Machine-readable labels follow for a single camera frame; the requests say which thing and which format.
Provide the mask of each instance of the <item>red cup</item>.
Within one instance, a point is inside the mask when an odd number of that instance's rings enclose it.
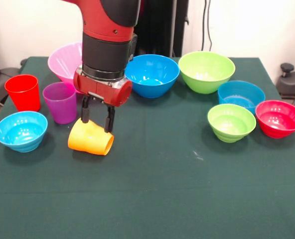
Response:
[[[11,77],[4,84],[18,111],[38,111],[41,107],[38,79],[32,75]]]

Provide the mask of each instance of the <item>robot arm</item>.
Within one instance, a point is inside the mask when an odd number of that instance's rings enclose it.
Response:
[[[90,98],[108,106],[105,131],[111,132],[114,107],[124,104],[132,90],[125,68],[132,58],[141,0],[64,0],[78,5],[83,17],[82,65],[74,85],[86,98],[81,119],[89,120]]]

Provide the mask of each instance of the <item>blue bowl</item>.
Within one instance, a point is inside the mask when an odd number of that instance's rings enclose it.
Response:
[[[22,111],[0,121],[0,143],[27,153],[36,149],[47,130],[48,121],[38,112]]]
[[[235,104],[248,109],[255,115],[256,106],[265,100],[258,86],[246,81],[229,81],[218,88],[220,104]]]
[[[160,55],[136,56],[126,68],[126,77],[132,81],[133,90],[145,98],[164,95],[178,75],[178,64]]]

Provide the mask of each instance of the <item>plastic bowl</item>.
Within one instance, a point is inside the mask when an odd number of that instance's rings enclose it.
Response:
[[[177,63],[160,55],[136,56],[126,68],[126,77],[132,81],[133,90],[145,98],[164,95],[178,75]]]
[[[223,142],[234,143],[256,127],[254,115],[244,107],[234,104],[214,106],[207,114],[216,136]]]
[[[45,116],[34,111],[22,111],[0,121],[0,143],[26,153],[36,149],[47,130]]]
[[[188,53],[180,59],[178,65],[189,88],[202,94],[217,91],[235,72],[235,65],[228,57],[214,52]]]
[[[48,58],[49,69],[65,83],[73,85],[74,72],[82,64],[82,43],[70,43],[55,50]]]
[[[258,86],[246,81],[229,81],[218,88],[220,104],[235,104],[255,114],[256,106],[265,100],[265,94]]]
[[[283,101],[264,101],[256,107],[256,117],[264,134],[284,138],[295,132],[295,106]]]

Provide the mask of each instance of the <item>light green bowl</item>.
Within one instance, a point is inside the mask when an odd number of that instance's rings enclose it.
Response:
[[[202,94],[217,91],[235,72],[235,65],[228,57],[205,51],[184,55],[178,66],[189,88]]]
[[[254,115],[244,107],[233,104],[214,106],[207,119],[216,136],[223,142],[234,143],[256,127]]]

